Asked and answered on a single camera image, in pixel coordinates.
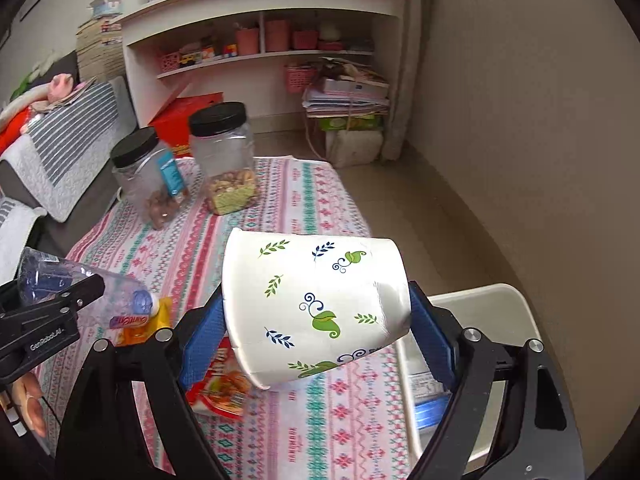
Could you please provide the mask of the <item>person's left hand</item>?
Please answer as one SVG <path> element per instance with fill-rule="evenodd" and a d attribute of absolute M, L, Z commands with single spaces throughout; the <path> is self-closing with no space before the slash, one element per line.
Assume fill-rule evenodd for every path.
<path fill-rule="evenodd" d="M 23 416 L 28 429 L 44 438 L 47 428 L 40 404 L 42 398 L 38 378 L 33 372 L 28 372 L 1 393 L 1 409 L 6 412 L 13 405 Z"/>

